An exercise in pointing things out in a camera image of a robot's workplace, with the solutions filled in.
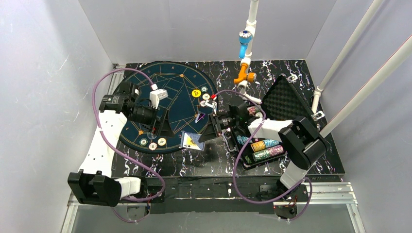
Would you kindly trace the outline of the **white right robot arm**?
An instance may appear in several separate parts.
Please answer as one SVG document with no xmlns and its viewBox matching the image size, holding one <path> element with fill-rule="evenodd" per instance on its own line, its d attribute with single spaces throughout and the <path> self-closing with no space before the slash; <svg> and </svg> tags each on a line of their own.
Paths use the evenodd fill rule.
<svg viewBox="0 0 412 233">
<path fill-rule="evenodd" d="M 227 128 L 238 130 L 241 135 L 273 139 L 281 143 L 291 160 L 280 178 L 281 186 L 287 189 L 301 182 L 313 164 L 330 148 L 309 119 L 303 116 L 294 120 L 262 119 L 252 116 L 246 103 L 230 105 L 227 113 L 210 114 L 199 142 L 217 138 Z"/>
</svg>

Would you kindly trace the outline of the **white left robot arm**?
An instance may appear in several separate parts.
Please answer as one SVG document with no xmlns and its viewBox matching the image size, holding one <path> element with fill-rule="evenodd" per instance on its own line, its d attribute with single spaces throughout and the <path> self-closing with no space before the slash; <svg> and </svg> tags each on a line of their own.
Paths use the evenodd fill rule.
<svg viewBox="0 0 412 233">
<path fill-rule="evenodd" d="M 100 124 L 87 155 L 79 171 L 68 176 L 68 185 L 79 203 L 115 207 L 122 198 L 143 194 L 143 178 L 112 178 L 111 164 L 113 148 L 127 121 L 143 124 L 155 135 L 173 135 L 167 122 L 169 112 L 157 115 L 159 102 L 168 97 L 167 90 L 155 84 L 151 89 L 147 105 L 137 104 L 141 89 L 132 82 L 121 83 L 116 94 L 103 96 L 97 110 Z"/>
</svg>

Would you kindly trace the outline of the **green poker chip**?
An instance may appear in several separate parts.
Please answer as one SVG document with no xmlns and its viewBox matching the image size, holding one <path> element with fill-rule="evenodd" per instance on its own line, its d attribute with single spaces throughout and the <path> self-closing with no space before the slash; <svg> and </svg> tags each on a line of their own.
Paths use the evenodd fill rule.
<svg viewBox="0 0 412 233">
<path fill-rule="evenodd" d="M 142 139 L 139 141 L 139 144 L 140 144 L 141 146 L 145 146 L 145 145 L 147 145 L 147 143 L 148 143 L 148 140 L 147 140 L 146 138 L 142 138 Z"/>
<path fill-rule="evenodd" d="M 204 93 L 206 93 L 206 92 L 208 91 L 208 88 L 207 88 L 206 86 L 202 86 L 202 87 L 201 87 L 201 91 L 204 92 Z"/>
</svg>

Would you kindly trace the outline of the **clear dealer button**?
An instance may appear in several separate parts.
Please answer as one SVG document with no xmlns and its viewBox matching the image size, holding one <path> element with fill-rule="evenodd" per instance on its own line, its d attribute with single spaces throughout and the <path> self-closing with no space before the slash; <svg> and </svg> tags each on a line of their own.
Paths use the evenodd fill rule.
<svg viewBox="0 0 412 233">
<path fill-rule="evenodd" d="M 157 138 L 157 136 L 154 133 L 147 133 L 147 137 L 149 140 L 154 140 Z"/>
</svg>

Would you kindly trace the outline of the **yellow big blind button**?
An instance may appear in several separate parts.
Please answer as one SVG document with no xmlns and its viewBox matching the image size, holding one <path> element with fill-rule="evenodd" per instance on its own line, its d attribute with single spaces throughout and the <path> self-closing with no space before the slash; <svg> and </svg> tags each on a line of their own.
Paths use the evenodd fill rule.
<svg viewBox="0 0 412 233">
<path fill-rule="evenodd" d="M 202 91 L 199 90 L 199 89 L 194 89 L 194 90 L 191 92 L 191 95 L 192 95 L 194 98 L 199 98 L 199 97 L 202 95 Z"/>
</svg>

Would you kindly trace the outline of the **yellow poker chip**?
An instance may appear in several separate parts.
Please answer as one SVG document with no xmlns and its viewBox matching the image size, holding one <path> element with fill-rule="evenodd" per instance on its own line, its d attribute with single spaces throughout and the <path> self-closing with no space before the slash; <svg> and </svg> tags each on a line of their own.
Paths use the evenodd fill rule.
<svg viewBox="0 0 412 233">
<path fill-rule="evenodd" d="M 209 100 L 209 99 L 210 99 L 210 95 L 209 95 L 208 93 L 204 93 L 204 94 L 202 95 L 202 99 L 203 99 L 203 100 Z"/>
<path fill-rule="evenodd" d="M 167 140 L 166 140 L 166 138 L 162 137 L 162 138 L 158 139 L 157 143 L 158 143 L 159 146 L 165 146 L 166 143 L 167 143 Z"/>
</svg>

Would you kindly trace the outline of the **boxed deck of playing cards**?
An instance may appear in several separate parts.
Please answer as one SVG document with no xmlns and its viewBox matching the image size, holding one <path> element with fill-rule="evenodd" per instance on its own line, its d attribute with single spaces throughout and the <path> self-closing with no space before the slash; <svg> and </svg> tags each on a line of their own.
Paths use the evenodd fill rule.
<svg viewBox="0 0 412 233">
<path fill-rule="evenodd" d="M 179 148 L 203 151 L 205 148 L 205 143 L 199 141 L 200 137 L 201 134 L 182 131 L 180 135 L 181 142 Z"/>
</svg>

